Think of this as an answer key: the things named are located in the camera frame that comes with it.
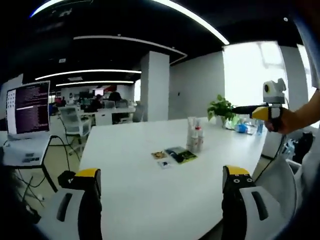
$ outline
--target bright window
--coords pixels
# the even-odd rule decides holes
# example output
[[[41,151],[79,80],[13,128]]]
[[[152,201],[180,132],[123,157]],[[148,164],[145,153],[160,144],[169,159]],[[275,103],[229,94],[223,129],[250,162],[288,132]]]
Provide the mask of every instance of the bright window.
[[[49,95],[49,98],[48,98],[49,104],[54,103],[54,102],[55,102],[55,99],[56,99],[56,95]]]
[[[263,84],[282,78],[288,86],[285,64],[277,42],[248,42],[223,49],[225,98],[236,106],[263,101]]]
[[[305,76],[306,76],[306,85],[308,88],[308,100],[310,101],[310,99],[315,94],[315,91],[317,89],[312,86],[311,68],[310,68],[310,62],[309,62],[306,48],[305,48],[305,46],[298,44],[298,49],[299,49],[300,56],[301,56],[303,66],[304,66],[304,71],[305,71]],[[320,123],[320,121],[317,121],[316,123],[312,124],[311,126],[314,128],[319,128],[319,123]]]
[[[134,84],[134,101],[140,101],[140,96],[141,96],[141,80],[135,81]]]

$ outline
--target black ceiling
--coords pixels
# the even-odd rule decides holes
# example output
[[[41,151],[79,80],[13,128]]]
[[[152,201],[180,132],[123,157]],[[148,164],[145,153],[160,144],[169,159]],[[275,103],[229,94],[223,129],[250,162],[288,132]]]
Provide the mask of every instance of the black ceiling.
[[[25,2],[19,8],[15,6],[10,18],[2,21],[2,33],[7,36],[1,40],[2,81],[20,73],[25,73],[24,82],[32,82],[36,77],[75,70],[139,70],[140,59],[148,51],[168,54],[174,62],[184,57],[183,54],[187,57],[181,61],[220,51],[223,46],[201,25],[152,0],[65,0],[32,18],[29,15],[42,1]],[[175,2],[205,19],[231,44],[261,40],[279,41],[287,46],[301,43],[295,25],[283,20],[284,17],[290,19],[286,8],[270,1]],[[74,39],[78,36],[127,37],[183,54],[132,40]],[[52,81],[65,83],[69,77],[57,77]],[[139,74],[105,73],[82,77],[89,81],[136,80]]]

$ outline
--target human hand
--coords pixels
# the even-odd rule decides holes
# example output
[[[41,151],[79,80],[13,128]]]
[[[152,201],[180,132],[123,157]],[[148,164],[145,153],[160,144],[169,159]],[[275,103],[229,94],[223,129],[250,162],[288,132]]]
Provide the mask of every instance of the human hand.
[[[298,122],[297,116],[294,112],[282,108],[282,116],[280,119],[280,126],[278,127],[278,133],[280,134],[289,134],[293,132],[295,129],[295,123]],[[275,127],[273,126],[271,121],[264,122],[265,127],[271,132],[274,131]]]

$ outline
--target led light strip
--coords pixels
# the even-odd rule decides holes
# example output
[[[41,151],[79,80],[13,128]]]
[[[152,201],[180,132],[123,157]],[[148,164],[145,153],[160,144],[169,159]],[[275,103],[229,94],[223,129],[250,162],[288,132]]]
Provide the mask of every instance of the led light strip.
[[[62,2],[62,1],[64,1],[64,0],[50,0],[50,1],[47,1],[45,4],[43,4],[43,5],[41,5],[40,7],[38,7],[38,8],[31,14],[30,18],[33,17],[35,14],[41,12],[42,10],[44,10],[44,9],[46,9],[46,8],[54,5],[54,4],[60,3],[60,2]]]
[[[192,11],[186,9],[185,7],[170,1],[170,0],[151,0],[154,2],[157,2],[159,4],[163,4],[168,6],[169,8],[172,8],[174,10],[177,10],[178,12],[186,15],[187,17],[191,18],[192,20],[196,21],[198,24],[202,25],[206,29],[208,29],[213,35],[215,35],[221,42],[223,42],[225,45],[229,45],[229,41],[220,33],[217,29],[215,29],[213,26],[211,26],[209,23],[207,23],[205,20],[203,20],[201,17],[193,13]]]
[[[56,87],[59,86],[68,86],[68,85],[77,85],[77,84],[133,84],[134,81],[78,81],[78,82],[69,82],[56,84]]]
[[[57,4],[59,2],[62,2],[63,0],[50,0],[48,2],[46,2],[45,4],[41,5],[39,8],[37,8],[33,14],[31,14],[30,17],[34,16],[35,14],[39,13],[40,11],[54,5]],[[203,20],[201,17],[199,17],[197,14],[193,13],[192,11],[186,9],[185,7],[170,1],[170,0],[151,0],[154,2],[157,2],[159,4],[163,4],[166,5],[169,8],[172,8],[184,15],[186,15],[187,17],[191,18],[192,20],[196,21],[198,24],[202,25],[203,27],[205,27],[207,30],[209,30],[213,35],[215,35],[221,42],[223,42],[225,45],[229,45],[229,41],[220,33],[218,32],[217,29],[215,29],[213,26],[211,26],[208,22],[206,22],[205,20]]]
[[[73,38],[73,40],[80,40],[80,39],[117,39],[117,40],[126,40],[126,41],[132,41],[132,42],[137,42],[137,43],[142,43],[142,44],[148,44],[148,45],[152,45],[152,46],[156,46],[159,48],[163,48],[166,50],[170,50],[172,52],[175,52],[177,54],[181,54],[182,57],[180,57],[177,60],[174,60],[173,62],[170,62],[170,64],[174,64],[182,59],[185,59],[186,57],[188,57],[187,54],[183,53],[182,51],[179,51],[177,49],[174,49],[172,47],[168,47],[168,46],[164,46],[164,45],[160,45],[158,43],[152,42],[152,41],[146,41],[146,40],[141,40],[141,39],[137,39],[137,38],[132,38],[132,37],[126,37],[126,36],[112,36],[112,35],[87,35],[87,36],[75,36]]]
[[[66,74],[79,74],[79,73],[95,73],[95,72],[109,72],[109,73],[130,73],[130,74],[141,74],[141,71],[134,71],[134,70],[119,70],[119,69],[92,69],[92,70],[79,70],[79,71],[66,71],[66,72],[59,72],[55,74],[50,74],[46,76],[37,77],[35,80],[66,75]]]

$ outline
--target booklet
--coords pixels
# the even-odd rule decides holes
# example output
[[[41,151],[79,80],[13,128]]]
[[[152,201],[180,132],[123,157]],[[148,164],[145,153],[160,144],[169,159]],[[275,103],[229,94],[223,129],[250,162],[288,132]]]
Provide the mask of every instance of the booklet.
[[[181,146],[170,147],[164,151],[173,157],[179,164],[184,164],[197,158],[196,155]]]

